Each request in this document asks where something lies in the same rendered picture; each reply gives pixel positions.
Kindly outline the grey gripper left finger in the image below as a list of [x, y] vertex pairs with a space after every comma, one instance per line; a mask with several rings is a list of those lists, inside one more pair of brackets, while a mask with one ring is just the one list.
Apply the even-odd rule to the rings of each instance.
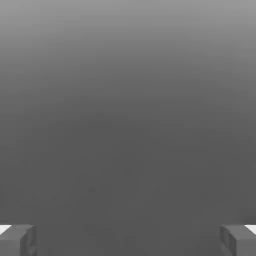
[[0, 224], [0, 256], [37, 256], [37, 227]]

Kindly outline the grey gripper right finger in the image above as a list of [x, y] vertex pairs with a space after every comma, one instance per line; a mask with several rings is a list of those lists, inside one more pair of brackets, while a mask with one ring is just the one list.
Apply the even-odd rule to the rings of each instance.
[[219, 239], [223, 256], [256, 256], [256, 224], [221, 225]]

